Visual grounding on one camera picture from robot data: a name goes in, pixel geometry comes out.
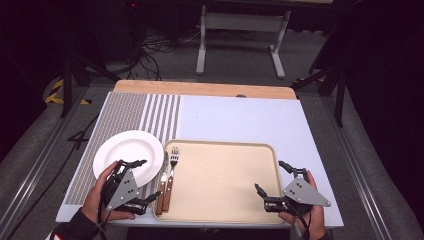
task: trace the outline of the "human hand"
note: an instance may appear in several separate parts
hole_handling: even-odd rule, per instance
[[[309,184],[317,189],[317,185],[315,183],[314,177],[312,176],[311,172],[307,172],[307,176],[309,179]],[[294,217],[290,213],[287,212],[280,212],[278,213],[278,216],[282,218],[284,221],[288,222],[290,225],[293,225],[295,222],[299,225],[302,234],[305,233],[306,229],[305,226],[303,226],[302,222],[299,218]],[[324,208],[322,206],[313,206],[311,213],[306,213],[303,218],[305,219],[305,222],[311,222],[309,225],[309,233],[310,233],[310,239],[316,240],[321,238],[325,235],[325,227],[324,227]]]
[[[87,197],[85,198],[84,205],[82,206],[82,213],[90,219],[92,222],[97,223],[97,210],[100,202],[100,193],[102,192],[103,185],[105,184],[107,177],[113,172],[118,162],[112,163],[109,167],[107,167],[99,176],[96,181],[96,184],[93,188],[91,188],[90,192],[88,192]],[[112,221],[112,220],[124,220],[124,219],[135,219],[135,215],[130,212],[120,212],[120,211],[112,211],[110,212],[106,210],[105,206],[102,208],[102,221]]]

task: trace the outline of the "table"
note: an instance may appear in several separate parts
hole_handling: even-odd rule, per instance
[[[231,97],[239,94],[246,95],[247,98]],[[154,106],[154,103],[161,101],[168,101],[169,104],[166,106],[175,110],[172,116],[167,115],[175,124],[166,130],[163,126],[149,125],[148,119],[152,119],[155,110],[147,111],[143,107],[150,103],[152,103],[150,106]],[[252,114],[246,118],[241,113]],[[305,115],[292,89],[131,80],[118,81],[114,91],[109,93],[95,130],[61,204],[56,218],[57,222],[69,221],[83,204],[88,190],[94,185],[92,158],[101,144],[117,133],[132,129],[149,131],[157,136],[162,144],[169,139],[269,144],[274,148],[277,159],[285,159],[294,167],[307,167],[313,172],[319,191],[332,202],[332,206],[325,209],[325,225],[327,227],[343,226],[337,202]],[[292,175],[283,170],[281,170],[280,177],[283,185],[290,183],[293,179]],[[156,186],[157,184],[152,180],[152,183],[140,188],[140,192],[148,195],[149,191],[155,191]],[[115,223],[125,226],[151,227],[290,227],[288,224],[252,225],[160,221],[154,216],[151,209],[148,209],[145,215],[137,216],[133,221],[124,220]]]

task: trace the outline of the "gray striped placemat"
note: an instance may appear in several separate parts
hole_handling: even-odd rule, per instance
[[[175,139],[181,96],[110,92],[96,127],[82,156],[80,165],[65,199],[65,204],[82,205],[96,181],[93,160],[100,146],[114,135],[142,130],[156,136],[164,145]],[[158,177],[140,187],[140,198],[157,189]]]

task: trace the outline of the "white table surface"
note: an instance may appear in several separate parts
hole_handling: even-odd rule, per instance
[[[269,144],[273,147],[277,160],[283,160],[296,168],[307,168],[312,172],[318,191],[331,202],[331,207],[324,208],[325,226],[329,228],[343,226],[340,210],[300,101],[182,96],[176,138]],[[293,175],[280,168],[280,178],[282,186],[285,188],[293,180]],[[63,203],[56,221],[69,221],[79,207],[81,206]],[[145,215],[137,216],[135,220],[115,221],[114,223],[125,226],[152,227],[276,227],[275,225],[257,224],[164,222],[154,216],[151,208]],[[289,225],[282,224],[277,227],[288,228]]]

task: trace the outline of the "sleeve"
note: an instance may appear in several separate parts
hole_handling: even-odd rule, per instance
[[[97,225],[81,211],[70,222],[60,223],[50,234],[50,240],[92,240],[98,233]]]
[[[332,237],[330,237],[330,235],[328,234],[328,232],[326,231],[324,236],[322,236],[321,238],[319,238],[318,240],[333,240]]]

